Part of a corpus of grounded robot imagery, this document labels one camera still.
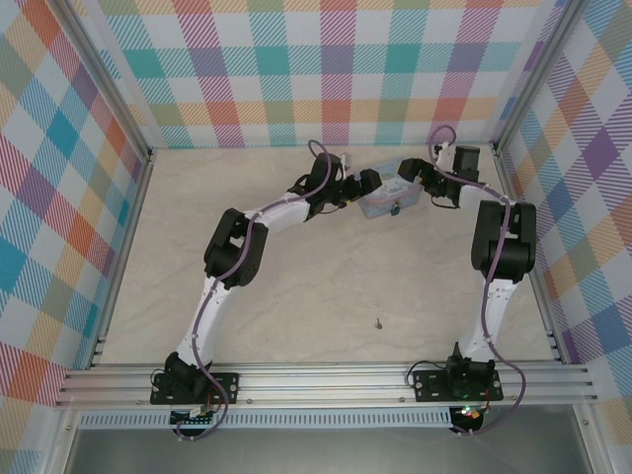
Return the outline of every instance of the white floor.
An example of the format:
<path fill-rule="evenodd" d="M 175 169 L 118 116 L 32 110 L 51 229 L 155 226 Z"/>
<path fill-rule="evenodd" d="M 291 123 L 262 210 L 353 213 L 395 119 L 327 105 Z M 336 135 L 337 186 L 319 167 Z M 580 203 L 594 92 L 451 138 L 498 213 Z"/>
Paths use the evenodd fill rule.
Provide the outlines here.
<path fill-rule="evenodd" d="M 427 156 L 424 147 L 331 151 L 351 153 L 355 170 Z M 303 148 L 160 151 L 102 362 L 164 361 L 194 316 L 202 254 L 223 211 L 275 200 L 311 164 Z M 480 169 L 499 189 L 488 148 Z M 258 276 L 231 307 L 215 361 L 445 359 L 479 314 L 475 217 L 435 208 L 428 197 L 376 219 L 354 204 L 269 239 Z M 528 279 L 498 346 L 510 359 L 551 358 Z"/>

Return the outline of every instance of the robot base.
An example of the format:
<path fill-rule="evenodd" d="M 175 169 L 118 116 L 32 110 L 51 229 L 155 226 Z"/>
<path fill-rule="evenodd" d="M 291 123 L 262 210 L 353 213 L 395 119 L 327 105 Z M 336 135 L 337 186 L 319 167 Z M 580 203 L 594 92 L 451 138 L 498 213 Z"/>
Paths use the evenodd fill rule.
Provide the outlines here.
<path fill-rule="evenodd" d="M 413 385 L 415 386 L 415 400 L 418 402 L 487 402 L 489 393 L 490 402 L 503 400 L 503 387 L 497 372 L 494 372 L 492 383 L 487 387 L 487 392 L 472 393 L 466 398 L 458 398 L 453 395 L 452 389 L 447 383 L 445 370 L 416 370 L 413 372 Z"/>
<path fill-rule="evenodd" d="M 221 372 L 211 374 L 224 387 L 228 395 L 228 404 L 237 403 L 239 391 L 239 374 Z M 223 403 L 219 391 L 208 382 L 207 389 L 196 397 L 192 391 L 179 384 L 169 373 L 156 373 L 153 378 L 153 389 L 149 397 L 151 405 L 216 405 Z"/>

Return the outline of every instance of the plaid wall panel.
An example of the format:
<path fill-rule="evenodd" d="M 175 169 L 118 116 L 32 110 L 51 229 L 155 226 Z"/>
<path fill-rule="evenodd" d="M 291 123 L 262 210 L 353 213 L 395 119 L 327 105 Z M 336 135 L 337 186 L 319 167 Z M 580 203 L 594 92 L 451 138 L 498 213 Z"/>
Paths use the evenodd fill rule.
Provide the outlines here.
<path fill-rule="evenodd" d="M 0 2 L 0 473 L 34 472 L 96 330 L 139 157 L 43 0 Z"/>
<path fill-rule="evenodd" d="M 509 146 L 538 206 L 537 271 L 632 472 L 632 2 L 593 0 Z"/>
<path fill-rule="evenodd" d="M 494 129 L 492 141 L 497 142 L 498 139 L 501 137 L 501 133 L 503 133 L 503 129 L 505 128 L 505 125 L 507 124 L 507 120 L 510 114 L 512 113 L 512 111 L 514 110 L 515 102 L 517 101 L 518 97 L 520 97 L 520 95 L 522 94 L 522 91 L 524 91 L 526 84 L 529 82 L 531 73 L 533 72 L 533 67 L 535 66 L 535 64 L 537 64 L 537 61 L 540 59 L 540 56 L 542 52 L 544 51 L 544 46 L 546 42 L 549 40 L 549 38 L 551 37 L 551 34 L 553 33 L 553 30 L 555 29 L 558 21 L 560 20 L 560 16 L 562 15 L 564 7 L 566 6 L 567 3 L 568 3 L 568 0 L 557 0 L 555 2 L 555 6 L 553 7 L 553 10 L 551 10 L 551 13 L 549 14 L 549 18 L 546 20 L 546 23 L 544 24 L 544 28 L 542 29 L 540 33 L 540 36 L 535 42 L 535 46 L 531 50 L 531 54 L 529 55 L 529 58 L 524 63 L 524 66 L 522 67 L 522 71 L 520 72 L 518 80 L 515 82 L 515 85 L 513 86 L 512 94 L 510 95 L 509 99 L 507 100 L 505 104 L 505 107 L 503 108 L 501 117 L 498 120 L 496 127 Z"/>
<path fill-rule="evenodd" d="M 564 3 L 81 2 L 75 8 L 146 136 L 170 147 L 424 143 L 445 122 L 462 140 L 490 141 Z"/>

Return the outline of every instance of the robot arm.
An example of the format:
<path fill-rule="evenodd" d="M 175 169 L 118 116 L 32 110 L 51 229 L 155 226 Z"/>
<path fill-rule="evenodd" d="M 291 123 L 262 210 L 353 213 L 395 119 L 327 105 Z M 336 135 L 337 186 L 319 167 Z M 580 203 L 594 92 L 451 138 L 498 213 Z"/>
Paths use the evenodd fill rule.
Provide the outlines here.
<path fill-rule="evenodd" d="M 399 174 L 408 181 L 419 177 L 424 191 L 434 198 L 449 198 L 455 208 L 478 208 L 471 261 L 474 270 L 481 273 L 487 291 L 483 295 L 486 298 L 485 314 L 481 317 L 479 310 L 469 330 L 455 344 L 454 352 L 446 362 L 446 375 L 442 379 L 445 384 L 435 386 L 432 392 L 440 393 L 444 389 L 455 400 L 477 400 L 481 394 L 487 393 L 488 396 L 492 394 L 493 398 L 499 397 L 496 399 L 500 400 L 500 388 L 496 389 L 496 385 L 492 385 L 497 374 L 495 354 L 490 345 L 496 344 L 512 294 L 535 263 L 535 206 L 510 202 L 508 233 L 498 264 L 492 270 L 507 208 L 493 197 L 493 200 L 489 200 L 490 195 L 485 190 L 485 185 L 478 183 L 479 149 L 457 146 L 453 154 L 448 150 L 447 143 L 435 148 L 434 152 L 438 154 L 437 164 L 444 170 L 449 169 L 450 162 L 453 162 L 452 172 L 449 174 L 460 178 L 461 182 L 448 179 L 433 163 L 416 158 L 404 160 Z M 487 285 L 490 272 L 493 272 L 493 277 Z M 430 380 L 430 385 L 436 384 L 437 380 L 439 378 Z M 416 395 L 418 400 L 423 399 L 424 392 L 419 391 Z"/>
<path fill-rule="evenodd" d="M 289 201 L 293 198 L 300 198 L 300 196 L 294 193 L 285 193 L 281 200 Z M 204 254 L 207 277 L 204 280 L 204 289 L 196 309 L 196 314 L 198 314 L 208 293 L 214 287 L 214 294 L 206 304 L 197 329 L 197 347 L 200 358 L 205 365 L 210 364 L 213 360 L 213 349 L 231 301 L 240 288 L 252 280 L 259 269 L 266 237 L 279 234 L 289 227 L 305 222 L 309 215 L 309 207 L 310 204 L 306 200 L 294 200 L 272 208 L 257 219 L 251 243 L 251 246 L 254 248 L 251 248 L 249 251 L 249 256 L 242 266 L 242 269 L 245 270 L 244 275 L 239 278 L 238 282 L 236 280 L 240 275 L 237 274 L 240 274 L 240 271 L 236 273 L 237 277 L 232 278 L 229 282 L 215 280 L 216 277 L 230 268 L 226 264 L 221 265 L 222 259 L 227 259 L 226 254 L 230 253 L 230 250 L 236 250 L 236 248 L 231 249 L 232 244 L 229 242 L 231 230 L 239 227 L 238 222 L 240 220 L 242 221 L 242 227 L 245 229 L 245 221 L 252 219 L 259 209 L 249 210 L 243 214 L 235 211 L 235 209 L 229 209 L 224 213 Z M 185 337 L 177 348 L 180 360 L 188 365 L 196 365 L 192 345 L 194 323 L 195 319 L 191 322 Z"/>
<path fill-rule="evenodd" d="M 198 368 L 193 340 L 196 340 L 202 365 L 210 366 L 228 307 L 240 289 L 257 275 L 269 235 L 311 219 L 326 204 L 345 207 L 348 202 L 368 195 L 381 186 L 376 171 L 363 170 L 359 177 L 347 176 L 341 159 L 331 154 L 330 157 L 331 165 L 324 153 L 318 155 L 311 173 L 300 177 L 273 204 L 247 212 L 234 208 L 224 212 L 204 252 L 206 278 L 196 315 L 177 350 L 167 357 L 167 377 L 156 376 L 154 380 L 157 382 L 152 382 L 152 400 L 160 398 L 170 403 L 186 404 L 198 400 L 209 390 L 208 380 Z M 330 166 L 331 173 L 325 183 Z M 246 250 L 244 244 L 249 227 L 250 240 Z M 177 392 L 178 396 L 171 395 L 173 392 Z"/>

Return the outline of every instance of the gray floor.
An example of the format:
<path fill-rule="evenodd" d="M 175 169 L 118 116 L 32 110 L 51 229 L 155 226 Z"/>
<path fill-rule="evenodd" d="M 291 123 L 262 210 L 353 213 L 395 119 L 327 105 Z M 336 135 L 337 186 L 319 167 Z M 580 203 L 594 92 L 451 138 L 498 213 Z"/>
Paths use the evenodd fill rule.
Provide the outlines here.
<path fill-rule="evenodd" d="M 170 431 L 78 432 L 66 474 L 583 474 L 571 407 L 524 407 L 480 437 L 447 429 L 219 430 L 196 443 Z"/>
<path fill-rule="evenodd" d="M 334 147 L 353 170 L 425 147 Z M 278 198 L 313 158 L 302 147 L 158 153 L 102 362 L 160 362 L 194 316 L 202 254 L 229 207 Z M 488 146 L 481 180 L 500 188 Z M 366 219 L 353 204 L 269 239 L 258 276 L 235 299 L 217 362 L 441 360 L 477 318 L 471 267 L 475 212 L 420 203 Z M 382 330 L 375 328 L 380 319 Z M 550 359 L 529 281 L 513 296 L 498 343 L 511 359 Z"/>

